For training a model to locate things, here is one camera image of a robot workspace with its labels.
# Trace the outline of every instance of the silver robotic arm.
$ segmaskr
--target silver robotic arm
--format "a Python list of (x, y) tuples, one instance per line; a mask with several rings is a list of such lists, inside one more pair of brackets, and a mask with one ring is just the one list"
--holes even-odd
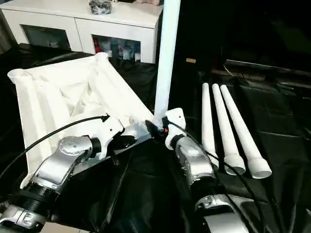
[(68, 136), (61, 139), (55, 152), (45, 159), (29, 183), (20, 189), (0, 217), (0, 225), (39, 231), (53, 215), (53, 207), (68, 180), (75, 174), (104, 161), (107, 146), (123, 130), (109, 117), (99, 137)]
[[(186, 121), (181, 108), (166, 112), (165, 122), (170, 121), (185, 129)], [(165, 144), (175, 150), (187, 178), (195, 210), (211, 233), (248, 233), (246, 225), (228, 197), (221, 193), (215, 179), (213, 165), (200, 147), (179, 128), (167, 124)]]

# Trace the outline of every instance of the black cable cord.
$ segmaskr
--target black cable cord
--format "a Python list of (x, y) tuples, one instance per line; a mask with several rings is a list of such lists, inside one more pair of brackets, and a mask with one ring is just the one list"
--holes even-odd
[[(203, 148), (203, 146), (202, 146), (200, 143), (198, 143), (198, 141), (197, 141), (189, 132), (187, 132), (186, 130), (184, 130), (182, 127), (180, 127), (179, 125), (175, 124), (174, 122), (168, 121), (168, 123), (171, 124), (171, 125), (174, 125), (174, 126), (177, 127), (178, 129), (180, 129), (181, 131), (183, 131), (184, 133), (186, 133), (187, 136), (190, 137), (190, 138), (198, 145), (198, 147), (203, 151), (203, 153), (206, 154), (206, 156), (207, 156), (207, 158), (209, 159), (209, 162), (210, 162), (211, 164), (212, 164), (212, 162), (211, 162), (209, 156), (213, 157), (214, 159), (219, 160), (218, 157), (216, 157), (216, 156), (212, 155), (211, 153), (209, 153), (208, 151), (206, 151), (206, 150)], [(243, 183), (243, 185), (245, 186), (245, 188), (247, 189), (247, 191), (248, 191), (249, 194), (251, 195), (252, 199), (254, 200), (254, 204), (255, 204), (255, 206), (256, 206), (256, 208), (257, 208), (257, 210), (258, 210), (258, 213), (259, 213), (259, 218), (260, 218), (260, 221), (261, 221), (261, 224), (262, 224), (262, 233), (265, 233), (265, 232), (266, 232), (266, 221), (265, 221), (265, 218), (264, 218), (264, 216), (263, 216), (262, 209), (261, 209), (260, 204), (259, 204), (259, 202), (258, 202), (258, 200), (257, 200), (257, 198), (256, 198), (255, 193), (252, 191), (252, 189), (251, 189), (250, 186), (248, 185), (247, 181), (243, 178), (243, 176), (242, 176), (241, 174), (239, 174), (239, 173), (237, 172), (237, 170), (236, 170), (234, 167), (230, 166), (230, 165), (227, 164), (226, 162), (224, 162), (224, 165), (227, 166), (229, 169), (231, 169), (231, 170), (238, 176), (238, 178), (241, 180), (241, 182)], [(220, 180), (220, 178), (219, 178), (219, 176), (218, 176), (218, 171), (215, 170), (215, 168), (214, 168), (213, 165), (212, 165), (212, 169), (213, 169), (213, 172), (214, 172), (214, 174), (215, 174), (216, 179), (218, 180), (218, 182), (219, 182), (220, 184), (222, 184), (222, 182), (221, 182), (221, 180)]]
[(5, 168), (5, 170), (0, 174), (0, 180), (1, 178), (4, 176), (4, 174), (7, 172), (7, 170), (12, 166), (12, 164), (14, 164), (21, 156), (23, 156), (24, 154), (26, 154), (28, 151), (30, 151), (33, 147), (35, 147), (36, 145), (38, 145), (40, 142), (46, 140), (47, 138), (53, 136), (54, 134), (62, 131), (62, 130), (65, 130), (73, 125), (77, 125), (77, 124), (80, 124), (82, 122), (85, 122), (85, 121), (89, 121), (89, 120), (96, 120), (96, 119), (101, 119), (102, 121), (105, 121), (107, 119), (107, 116), (94, 116), (94, 117), (89, 117), (89, 118), (85, 118), (85, 119), (82, 119), (82, 120), (78, 120), (78, 121), (75, 121), (73, 123), (70, 123), (68, 125), (65, 125), (61, 128), (59, 128), (58, 130), (55, 130), (47, 135), (45, 135), (44, 137), (42, 137), (41, 139), (35, 141), (34, 143), (32, 143), (29, 147), (27, 147), (21, 154), (19, 154), (12, 162), (10, 162), (10, 164)]

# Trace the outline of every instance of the white cylindrical rod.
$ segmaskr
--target white cylindrical rod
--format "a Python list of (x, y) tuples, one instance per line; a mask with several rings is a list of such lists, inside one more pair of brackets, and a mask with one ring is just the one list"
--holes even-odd
[[(215, 150), (212, 111), (210, 107), (209, 85), (207, 83), (204, 83), (202, 85), (202, 145), (206, 151), (218, 157)], [(218, 160), (211, 156), (209, 158), (218, 169), (219, 167)]]
[(169, 106), (172, 70), (181, 0), (164, 1), (160, 57), (155, 95), (155, 118), (162, 119)]
[[(225, 152), (225, 162), (235, 168), (239, 174), (243, 174), (245, 172), (244, 160), (239, 155), (238, 147), (234, 139), (230, 121), (218, 84), (213, 84), (212, 89)], [(235, 173), (227, 166), (225, 166), (225, 170), (228, 174), (235, 175)]]
[(250, 134), (237, 106), (226, 85), (221, 86), (225, 103), (229, 110), (234, 127), (238, 133), (240, 142), (248, 160), (248, 168), (255, 179), (263, 179), (272, 174), (265, 159), (261, 156), (252, 135)]

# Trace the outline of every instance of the cabinet door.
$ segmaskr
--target cabinet door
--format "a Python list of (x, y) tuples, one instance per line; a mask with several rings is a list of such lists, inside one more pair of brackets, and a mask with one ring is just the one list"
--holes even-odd
[(117, 54), (121, 59), (134, 59), (136, 53), (140, 54), (142, 62), (155, 62), (154, 29), (79, 18), (76, 18), (76, 24), (83, 52), (95, 54), (98, 50), (105, 51), (105, 48), (110, 48), (112, 56)]
[(72, 17), (13, 10), (3, 10), (3, 14), (17, 43), (82, 51)]

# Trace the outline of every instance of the table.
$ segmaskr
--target table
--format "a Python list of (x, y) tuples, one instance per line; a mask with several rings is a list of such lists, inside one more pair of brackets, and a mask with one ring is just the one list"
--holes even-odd
[[(19, 45), (0, 56), (0, 63), (6, 63), (0, 69), (0, 100), (7, 110), (2, 115), (6, 118), (0, 127), (3, 138), (0, 141), (0, 170), (23, 148), (17, 102), (12, 91), (14, 86), (5, 77), (6, 72), (84, 56), (89, 54), (29, 45)], [(154, 98), (156, 67), (127, 61), (114, 66), (146, 106), (153, 110), (154, 99), (150, 99)], [(265, 81), (204, 75), (191, 66), (182, 66), (174, 72), (170, 108), (183, 108), (187, 130), (198, 139), (201, 134), (202, 82), (228, 86), (260, 152), (271, 166), (273, 174), (267, 179), (251, 179), (248, 171), (244, 175), (260, 201), (269, 231), (310, 232), (310, 90)], [(213, 119), (216, 119), (213, 104), (212, 110)], [(213, 123), (216, 151), (222, 159), (218, 122)], [(121, 165), (118, 167), (107, 161), (72, 179), (57, 204), (60, 223), (89, 231), (128, 233), (150, 232), (152, 229), (155, 232), (185, 232), (185, 226), (188, 226), (189, 232), (198, 232), (190, 193), (174, 153), (161, 143), (149, 140), (119, 159)], [(20, 173), (10, 172), (5, 180), (0, 181), (0, 196), (18, 188), (25, 168), (23, 160), (15, 164), (12, 170)], [(250, 197), (236, 177), (224, 172), (223, 166), (219, 172), (229, 194)], [(254, 204), (245, 203), (242, 210), (260, 229)]]

